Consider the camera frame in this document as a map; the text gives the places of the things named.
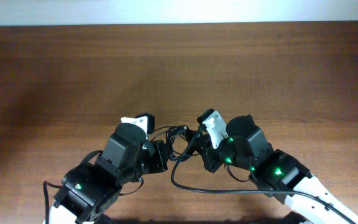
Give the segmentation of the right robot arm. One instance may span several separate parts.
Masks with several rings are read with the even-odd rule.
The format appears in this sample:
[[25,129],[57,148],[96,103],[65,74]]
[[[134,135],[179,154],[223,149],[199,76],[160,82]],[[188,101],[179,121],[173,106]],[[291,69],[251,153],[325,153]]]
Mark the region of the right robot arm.
[[336,199],[307,167],[286,152],[273,149],[251,115],[226,123],[213,111],[197,121],[206,131],[196,142],[197,150],[209,172],[222,165],[248,170],[249,180],[258,190],[310,223],[358,223],[358,215]]

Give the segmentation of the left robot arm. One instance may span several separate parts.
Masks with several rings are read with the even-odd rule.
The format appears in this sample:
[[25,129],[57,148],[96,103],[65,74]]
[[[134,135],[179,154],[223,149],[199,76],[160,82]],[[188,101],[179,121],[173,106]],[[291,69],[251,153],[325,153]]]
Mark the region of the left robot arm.
[[162,140],[151,141],[147,132],[119,124],[104,150],[86,155],[68,171],[54,196],[45,204],[45,223],[95,223],[124,195],[129,182],[144,183],[144,175],[167,170],[171,150]]

